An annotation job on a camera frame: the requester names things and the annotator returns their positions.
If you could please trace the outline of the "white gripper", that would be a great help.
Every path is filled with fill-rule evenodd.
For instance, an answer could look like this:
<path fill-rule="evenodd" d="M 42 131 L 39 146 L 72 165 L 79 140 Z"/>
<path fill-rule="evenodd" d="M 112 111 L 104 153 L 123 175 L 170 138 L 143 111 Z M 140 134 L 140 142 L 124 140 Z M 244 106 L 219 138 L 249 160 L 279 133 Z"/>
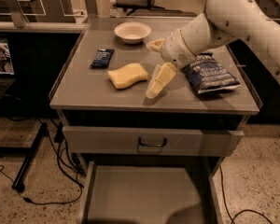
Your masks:
<path fill-rule="evenodd" d="M 176 67 L 181 69 L 195 60 L 195 55 L 188 49 L 181 29 L 177 28 L 169 36 L 155 39 L 146 44 L 149 50 L 160 52 L 168 62 L 158 64 L 149 81 L 146 97 L 154 99 L 171 82 L 176 75 Z"/>

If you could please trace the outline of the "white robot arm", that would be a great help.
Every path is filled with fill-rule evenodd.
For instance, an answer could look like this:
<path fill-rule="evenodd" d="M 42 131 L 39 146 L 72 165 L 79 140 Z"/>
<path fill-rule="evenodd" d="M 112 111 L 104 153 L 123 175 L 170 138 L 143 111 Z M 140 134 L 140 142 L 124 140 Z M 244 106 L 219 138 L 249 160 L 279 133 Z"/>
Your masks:
<path fill-rule="evenodd" d="M 280 69 L 280 24 L 267 17 L 255 0 L 206 0 L 202 14 L 156 42 L 164 64 L 155 68 L 146 97 L 157 97 L 176 71 L 201 53 L 235 39 L 255 54 L 268 56 Z"/>

